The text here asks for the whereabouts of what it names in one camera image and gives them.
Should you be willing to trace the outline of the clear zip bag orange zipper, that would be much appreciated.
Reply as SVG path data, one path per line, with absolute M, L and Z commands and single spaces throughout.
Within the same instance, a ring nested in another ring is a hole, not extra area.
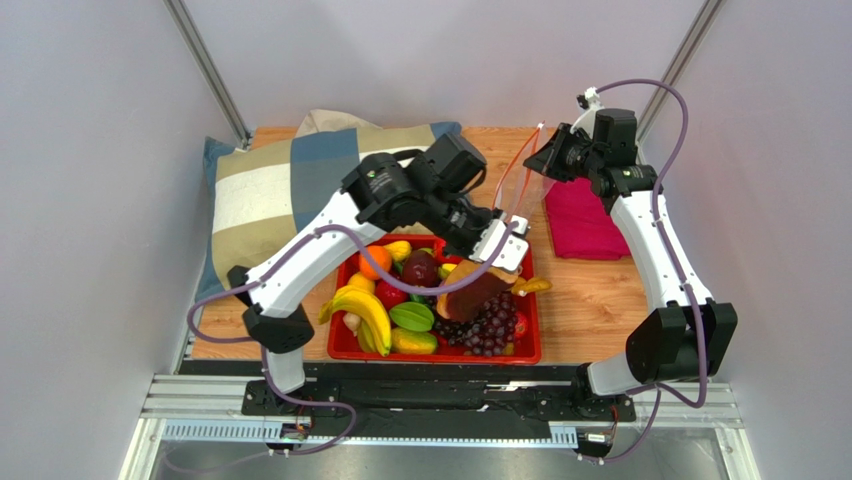
M 505 167 L 499 167 L 500 177 L 492 197 L 492 208 L 532 220 L 553 182 L 525 167 L 524 161 L 543 147 L 548 139 L 548 126 L 540 122 L 512 160 Z

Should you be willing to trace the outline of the dark red apple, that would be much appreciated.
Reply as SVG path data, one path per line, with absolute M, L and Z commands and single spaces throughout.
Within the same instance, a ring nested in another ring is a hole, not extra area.
M 438 263 L 427 251 L 413 251 L 403 265 L 401 279 L 409 285 L 435 287 L 440 283 Z

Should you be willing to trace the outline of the papaya half slice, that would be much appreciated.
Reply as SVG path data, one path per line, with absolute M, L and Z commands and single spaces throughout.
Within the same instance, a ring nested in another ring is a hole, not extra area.
M 473 283 L 439 295 L 435 310 L 443 319 L 459 323 L 470 322 L 486 301 L 509 290 L 518 278 L 518 272 L 507 273 L 499 268 L 489 267 Z

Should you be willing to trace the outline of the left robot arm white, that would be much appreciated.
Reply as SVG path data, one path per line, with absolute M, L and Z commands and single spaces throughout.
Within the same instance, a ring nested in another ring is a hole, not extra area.
M 360 247 L 420 223 L 447 253 L 481 270 L 513 273 L 529 245 L 527 219 L 468 197 L 485 178 L 486 162 L 465 138 L 447 133 L 424 150 L 382 151 L 348 173 L 319 214 L 277 253 L 253 268 L 227 274 L 246 305 L 243 320 L 262 350 L 264 374 L 281 393 L 305 383 L 303 347 L 314 329 L 304 297 Z

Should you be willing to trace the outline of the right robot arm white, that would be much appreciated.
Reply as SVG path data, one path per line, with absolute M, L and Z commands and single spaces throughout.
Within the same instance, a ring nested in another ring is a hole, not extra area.
M 624 351 L 585 368 L 595 396 L 633 393 L 668 381 L 714 376 L 738 324 L 730 303 L 717 302 L 689 263 L 668 223 L 656 170 L 637 161 L 631 110 L 588 108 L 561 124 L 526 168 L 559 182 L 586 179 L 623 236 L 638 269 L 648 315 Z

